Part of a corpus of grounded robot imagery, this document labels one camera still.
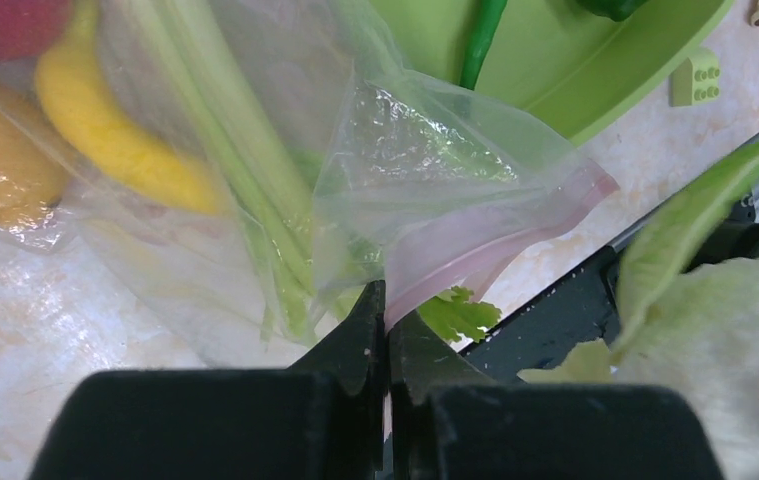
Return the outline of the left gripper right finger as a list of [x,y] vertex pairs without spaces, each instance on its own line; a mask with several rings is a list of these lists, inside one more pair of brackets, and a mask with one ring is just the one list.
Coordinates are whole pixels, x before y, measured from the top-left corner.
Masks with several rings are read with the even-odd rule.
[[416,314],[388,335],[398,479],[719,479],[678,393],[651,385],[499,383]]

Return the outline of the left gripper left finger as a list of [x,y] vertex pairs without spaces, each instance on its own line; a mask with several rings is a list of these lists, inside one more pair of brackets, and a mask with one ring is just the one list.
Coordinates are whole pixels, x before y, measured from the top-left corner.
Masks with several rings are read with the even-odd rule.
[[33,479],[368,479],[382,459],[385,286],[284,369],[105,370],[64,402]]

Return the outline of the clear zip top bag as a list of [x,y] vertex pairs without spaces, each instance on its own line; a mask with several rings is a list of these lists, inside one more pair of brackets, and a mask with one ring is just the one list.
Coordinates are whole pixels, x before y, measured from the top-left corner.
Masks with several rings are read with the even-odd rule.
[[616,188],[367,1],[0,1],[0,238],[81,239],[209,364],[296,359],[371,283],[387,325],[480,337]]

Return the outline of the white toy cauliflower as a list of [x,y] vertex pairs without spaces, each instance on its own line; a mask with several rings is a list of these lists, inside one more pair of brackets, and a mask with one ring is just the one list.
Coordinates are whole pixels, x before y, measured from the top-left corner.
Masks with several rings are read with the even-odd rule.
[[652,383],[682,394],[729,479],[759,479],[759,258],[691,262],[732,205],[759,181],[759,141],[673,195],[626,249],[611,344],[576,345],[529,383]]

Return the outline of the green plastic bin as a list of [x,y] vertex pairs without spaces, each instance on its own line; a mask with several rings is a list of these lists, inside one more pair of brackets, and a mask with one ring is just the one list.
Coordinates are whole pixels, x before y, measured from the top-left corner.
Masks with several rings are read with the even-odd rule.
[[[414,69],[458,81],[476,2],[373,5]],[[729,1],[649,1],[627,20],[613,22],[575,1],[511,1],[476,90],[581,145],[658,87],[731,7]]]

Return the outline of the toy celery stalk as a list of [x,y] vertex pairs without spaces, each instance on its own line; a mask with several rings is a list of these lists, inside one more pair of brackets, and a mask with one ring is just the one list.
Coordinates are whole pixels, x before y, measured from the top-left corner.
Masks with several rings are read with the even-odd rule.
[[511,167],[457,113],[438,119],[369,1],[106,1],[99,47],[121,102],[203,165],[269,279],[263,332],[307,345],[349,289],[380,277],[386,233],[344,221],[355,197],[400,221],[445,212]]

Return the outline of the orange toy mango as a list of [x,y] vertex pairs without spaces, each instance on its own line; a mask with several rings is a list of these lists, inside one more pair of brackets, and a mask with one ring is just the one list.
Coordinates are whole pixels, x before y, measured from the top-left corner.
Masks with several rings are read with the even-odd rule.
[[0,83],[0,227],[45,223],[70,180],[76,151],[25,96]]

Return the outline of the yellow toy banana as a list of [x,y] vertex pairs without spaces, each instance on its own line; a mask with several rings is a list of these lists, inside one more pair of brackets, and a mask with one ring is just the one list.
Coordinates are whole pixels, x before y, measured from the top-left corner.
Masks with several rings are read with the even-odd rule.
[[165,206],[216,214],[221,201],[207,169],[133,121],[100,67],[99,6],[74,1],[58,40],[39,56],[34,87],[58,133],[106,176]]

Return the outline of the red toy apple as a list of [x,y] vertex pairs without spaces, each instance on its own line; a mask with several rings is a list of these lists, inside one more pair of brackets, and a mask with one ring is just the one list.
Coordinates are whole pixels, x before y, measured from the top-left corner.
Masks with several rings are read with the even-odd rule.
[[45,51],[63,33],[71,12],[66,0],[1,0],[0,62]]

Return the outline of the green toy chili pepper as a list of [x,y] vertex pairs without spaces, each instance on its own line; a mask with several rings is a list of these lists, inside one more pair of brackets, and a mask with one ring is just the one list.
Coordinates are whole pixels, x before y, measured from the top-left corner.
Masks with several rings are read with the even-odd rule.
[[507,3],[507,0],[481,0],[476,4],[462,58],[460,87],[475,89]]

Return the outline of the green lego brick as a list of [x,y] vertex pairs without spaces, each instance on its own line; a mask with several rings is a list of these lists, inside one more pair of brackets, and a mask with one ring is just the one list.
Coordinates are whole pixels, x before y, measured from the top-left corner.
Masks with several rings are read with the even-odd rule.
[[688,107],[717,100],[721,68],[717,55],[699,47],[670,76],[670,104]]

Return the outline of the dark green toy avocado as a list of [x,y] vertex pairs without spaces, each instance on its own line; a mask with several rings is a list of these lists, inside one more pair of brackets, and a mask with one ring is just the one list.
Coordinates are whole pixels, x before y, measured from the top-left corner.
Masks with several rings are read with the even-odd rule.
[[647,0],[576,0],[585,11],[613,22],[623,22],[647,3]]

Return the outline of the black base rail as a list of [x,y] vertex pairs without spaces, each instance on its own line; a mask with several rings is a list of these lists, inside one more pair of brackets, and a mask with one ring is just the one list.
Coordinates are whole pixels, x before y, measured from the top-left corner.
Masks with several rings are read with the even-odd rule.
[[[647,221],[642,217],[630,225],[514,310],[484,340],[461,348],[461,356],[497,381],[516,383],[518,371],[554,367],[579,342],[612,342],[620,328],[619,263]],[[735,257],[759,257],[759,183],[733,204],[687,268]]]

